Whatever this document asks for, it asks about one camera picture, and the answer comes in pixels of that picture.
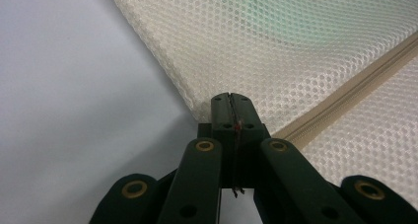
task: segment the mesh bag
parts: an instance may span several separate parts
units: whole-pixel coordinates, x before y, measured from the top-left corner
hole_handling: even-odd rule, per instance
[[[418,57],[323,131],[304,155],[330,182],[362,174],[418,208]]]
[[[417,0],[114,0],[194,116],[250,97],[275,133],[417,31]]]

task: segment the zipper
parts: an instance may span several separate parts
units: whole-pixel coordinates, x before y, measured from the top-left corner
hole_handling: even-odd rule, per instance
[[[417,55],[418,32],[348,80],[312,110],[274,133],[273,137],[286,139],[299,149],[304,148]]]

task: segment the beige zipper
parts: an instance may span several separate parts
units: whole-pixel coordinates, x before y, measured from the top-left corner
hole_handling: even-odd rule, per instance
[[[417,55],[418,33],[415,33],[347,81],[315,108],[274,133],[273,137],[284,138],[299,149],[304,148]]]

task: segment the gray surface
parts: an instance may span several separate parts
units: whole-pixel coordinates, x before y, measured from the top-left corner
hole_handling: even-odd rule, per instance
[[[196,128],[112,0],[0,0],[1,223],[87,223],[119,178],[177,167]],[[221,223],[259,222],[225,196]]]

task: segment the round hole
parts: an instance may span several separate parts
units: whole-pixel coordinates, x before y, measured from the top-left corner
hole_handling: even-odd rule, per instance
[[[197,213],[197,208],[194,205],[186,205],[181,208],[180,215],[184,218],[194,217]]]
[[[196,149],[202,152],[207,152],[212,150],[215,147],[213,143],[209,141],[200,141],[196,144]]]
[[[279,152],[284,152],[288,148],[287,145],[281,141],[271,141],[270,147]]]
[[[339,217],[337,210],[332,207],[323,207],[321,212],[325,217],[332,220],[336,220]]]
[[[384,199],[384,192],[379,187],[375,185],[365,182],[365,181],[357,181],[354,184],[354,188],[357,192],[362,194],[363,196],[374,199],[374,200],[382,200]]]
[[[136,198],[142,196],[147,190],[147,184],[143,181],[134,181],[126,184],[122,188],[122,195],[126,198]]]

